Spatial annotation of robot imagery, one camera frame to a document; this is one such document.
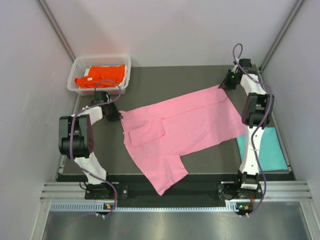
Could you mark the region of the pink t shirt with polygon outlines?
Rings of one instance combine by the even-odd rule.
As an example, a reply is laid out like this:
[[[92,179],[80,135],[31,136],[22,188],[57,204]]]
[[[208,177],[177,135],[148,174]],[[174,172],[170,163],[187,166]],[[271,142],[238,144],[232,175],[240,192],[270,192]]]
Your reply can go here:
[[[181,156],[245,134],[240,114],[218,86],[121,115],[126,150],[160,196],[188,174]]]

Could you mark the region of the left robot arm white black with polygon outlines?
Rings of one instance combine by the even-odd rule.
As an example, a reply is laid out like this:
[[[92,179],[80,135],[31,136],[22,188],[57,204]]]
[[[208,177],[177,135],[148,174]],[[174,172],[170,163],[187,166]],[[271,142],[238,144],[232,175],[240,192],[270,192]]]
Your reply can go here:
[[[121,118],[115,101],[106,91],[95,92],[90,106],[82,108],[74,115],[59,118],[58,149],[87,177],[87,181],[83,183],[86,200],[118,198],[115,186],[108,181],[108,172],[101,166],[94,153],[92,126],[102,119],[112,123]]]

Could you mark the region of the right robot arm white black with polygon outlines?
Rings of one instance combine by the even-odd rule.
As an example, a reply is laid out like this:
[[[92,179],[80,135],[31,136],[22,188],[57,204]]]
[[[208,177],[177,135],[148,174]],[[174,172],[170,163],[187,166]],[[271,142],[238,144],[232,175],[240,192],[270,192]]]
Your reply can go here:
[[[265,128],[271,121],[275,98],[264,90],[258,73],[253,71],[248,58],[234,59],[233,68],[228,70],[219,88],[234,90],[238,85],[246,93],[241,114],[245,127],[245,146],[233,192],[237,197],[245,198],[255,196],[261,191],[259,177],[263,170],[259,161],[260,146]]]

